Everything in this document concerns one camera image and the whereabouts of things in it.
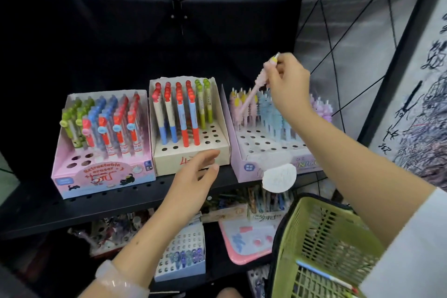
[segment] white sleeve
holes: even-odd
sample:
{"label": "white sleeve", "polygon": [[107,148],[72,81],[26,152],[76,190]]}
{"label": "white sleeve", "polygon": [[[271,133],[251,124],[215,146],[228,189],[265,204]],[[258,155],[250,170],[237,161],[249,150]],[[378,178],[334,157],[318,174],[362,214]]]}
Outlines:
{"label": "white sleeve", "polygon": [[447,193],[436,189],[360,285],[368,298],[447,297]]}

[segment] hand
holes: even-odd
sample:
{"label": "hand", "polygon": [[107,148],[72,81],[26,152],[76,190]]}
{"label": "hand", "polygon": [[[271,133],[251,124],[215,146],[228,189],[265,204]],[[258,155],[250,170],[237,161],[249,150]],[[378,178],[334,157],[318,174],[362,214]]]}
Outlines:
{"label": "hand", "polygon": [[[159,210],[168,211],[167,214],[175,220],[173,223],[178,223],[179,229],[191,220],[205,202],[219,172],[219,165],[214,164],[219,153],[217,149],[199,152],[176,173]],[[199,171],[209,165],[208,170]]]}
{"label": "hand", "polygon": [[292,53],[281,53],[278,64],[264,64],[271,95],[275,107],[287,119],[296,116],[301,110],[311,110],[309,100],[310,73]]}

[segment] plastic basket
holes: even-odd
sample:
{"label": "plastic basket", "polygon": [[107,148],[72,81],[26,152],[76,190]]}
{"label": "plastic basket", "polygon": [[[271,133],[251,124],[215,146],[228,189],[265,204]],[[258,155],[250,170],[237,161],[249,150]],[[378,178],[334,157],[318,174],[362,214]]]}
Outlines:
{"label": "plastic basket", "polygon": [[358,287],[384,248],[349,206],[305,193],[278,227],[267,298],[335,298],[350,292],[296,260]]}

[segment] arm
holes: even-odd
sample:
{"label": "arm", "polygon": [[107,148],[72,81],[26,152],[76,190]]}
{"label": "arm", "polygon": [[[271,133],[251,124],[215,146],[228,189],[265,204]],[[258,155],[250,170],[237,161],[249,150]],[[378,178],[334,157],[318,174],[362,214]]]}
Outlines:
{"label": "arm", "polygon": [[[113,260],[115,268],[127,281],[147,288],[163,251],[175,235],[200,210],[219,172],[214,164],[218,150],[198,153],[179,171],[155,214]],[[199,171],[211,165],[208,170]],[[94,280],[80,298],[115,297]]]}
{"label": "arm", "polygon": [[309,71],[291,53],[266,63],[272,99],[337,189],[388,247],[435,187],[319,117],[309,101]]}

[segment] forearm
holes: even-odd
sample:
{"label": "forearm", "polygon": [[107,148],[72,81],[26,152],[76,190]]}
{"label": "forearm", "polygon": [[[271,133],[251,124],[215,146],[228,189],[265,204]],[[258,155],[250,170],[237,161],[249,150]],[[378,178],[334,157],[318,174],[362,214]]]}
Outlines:
{"label": "forearm", "polygon": [[[147,288],[163,251],[182,228],[177,225],[175,219],[169,216],[167,208],[161,205],[129,244],[114,258],[115,268],[131,283]],[[95,280],[80,297],[106,298],[113,295]]]}
{"label": "forearm", "polygon": [[286,116],[318,164],[385,247],[435,187],[354,141],[311,109]]}

